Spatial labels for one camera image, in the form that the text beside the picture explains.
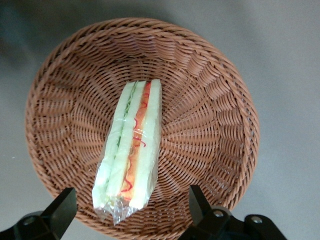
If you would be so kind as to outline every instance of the gray surface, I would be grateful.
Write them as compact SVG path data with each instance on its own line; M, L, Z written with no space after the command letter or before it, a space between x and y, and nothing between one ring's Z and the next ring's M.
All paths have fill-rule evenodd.
M319 239L318 0L0 1L0 230L52 201L25 143L25 102L37 70L79 28L118 17L185 27L236 65L259 113L261 141L252 183L232 213L266 215L290 240ZM63 239L109 238L74 220Z

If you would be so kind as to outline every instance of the woven basket weave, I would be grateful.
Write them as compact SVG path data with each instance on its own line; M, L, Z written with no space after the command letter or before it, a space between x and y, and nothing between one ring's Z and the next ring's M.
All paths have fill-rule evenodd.
M158 182L146 209L117 226L94 213L91 190L113 113L128 81L161 79ZM56 197L77 191L77 219L117 239L176 239L191 224L189 185L232 209L257 164L259 122L235 66L189 30L155 19L87 26L46 59L26 104L35 171Z

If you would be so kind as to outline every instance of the black clamp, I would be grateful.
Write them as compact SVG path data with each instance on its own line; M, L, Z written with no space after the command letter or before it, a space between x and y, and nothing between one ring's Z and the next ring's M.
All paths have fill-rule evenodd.
M66 188L43 212L28 214L0 232L0 240L59 240L76 213L76 190Z
M266 216L248 215L244 222L224 207L211 207L198 185L189 190L189 209L193 221L179 240L287 240Z

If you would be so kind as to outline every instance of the basket rim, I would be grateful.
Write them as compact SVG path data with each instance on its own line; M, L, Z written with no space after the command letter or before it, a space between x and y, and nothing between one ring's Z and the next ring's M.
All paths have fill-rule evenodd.
M196 49L200 53L203 53L205 55L209 55L211 57L215 57L215 55L222 56L220 59L221 62L221 70L222 72L225 72L229 75L233 76L240 76L237 68L233 65L232 62L230 62L224 54L218 50L213 44L209 43L207 40L202 38L201 36L193 33L192 31L180 27L178 25L168 23L162 20L154 19L154 18L144 18L144 17L124 17L124 18L115 18L105 21L96 22L93 24L90 24L88 26L85 26L75 33L73 33L71 36L63 40L58 46L55 47L55 49L47 56L45 61L42 63L40 69L36 73L36 76L34 77L34 80L32 82L32 85L30 87L30 91L27 97L26 106L25 106L25 137L26 141L28 143L28 153L30 155L30 158L32 160L33 167L38 175L38 177L41 179L42 183L45 185L46 189L49 191L49 193L56 197L58 194L57 189L55 189L55 186L52 182L50 182L48 176L44 175L42 172L39 172L36 169L35 163L33 162L33 156L36 156L36 148L37 146L34 144L34 136L32 133L32 122L33 122L33 115L35 114L35 108L33 107L35 105L34 101L37 98L37 93L39 93L42 86L45 84L44 81L41 81L42 78L44 78L47 74L52 72L54 70L54 67L52 67L52 64L57 61L61 61L68 53L71 51L70 49L74 48L77 44L79 44L81 41L84 41L85 38L87 38L91 34L104 34L105 31L116 31L119 29L125 29L125 28L136 28L138 30L140 29L146 29L146 32L152 31L152 33L170 33L171 35L177 36L181 41L184 41L185 43L193 43L195 46L198 46ZM233 191L230 193L230 197L228 198L228 203L226 204L226 207L229 209L233 209L233 207L240 201L240 199L245 194L248 185L250 184L252 180L253 172L257 166L257 158L258 158L258 150L259 150L259 143L260 143L260 124L259 124L259 118L257 111L254 107L252 97L248 91L248 88L244 81L241 82L234 82L234 88L240 89L239 92L237 92L236 96L239 101L237 101L242 106L239 108L241 109L243 115L250 114L252 118L255 121L247 122L246 124L251 124L252 129L254 129L254 136L250 136L248 133L248 136L246 136L246 141L253 141L255 145L255 149L252 151L252 149L245 149L246 154L243 163L243 169L242 169L242 176L241 180L237 181L235 187L233 188ZM253 155L254 164L247 167L249 155ZM90 216L84 214L84 213L77 213L76 217L81 220L85 225L93 228L94 230L98 231L98 228L96 226L97 222ZM127 232L117 232L117 230L114 228L114 231L111 231L108 233L109 236L115 237L115 238L148 238L148 239L156 239L156 238L174 238L179 236L183 230L177 230L176 232L171 232L168 234L129 234Z

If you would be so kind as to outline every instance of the clear plastic bag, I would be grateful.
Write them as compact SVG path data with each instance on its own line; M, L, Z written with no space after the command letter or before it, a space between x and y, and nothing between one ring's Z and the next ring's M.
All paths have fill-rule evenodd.
M147 206L158 179L162 90L159 79L127 83L105 139L93 208L114 225Z

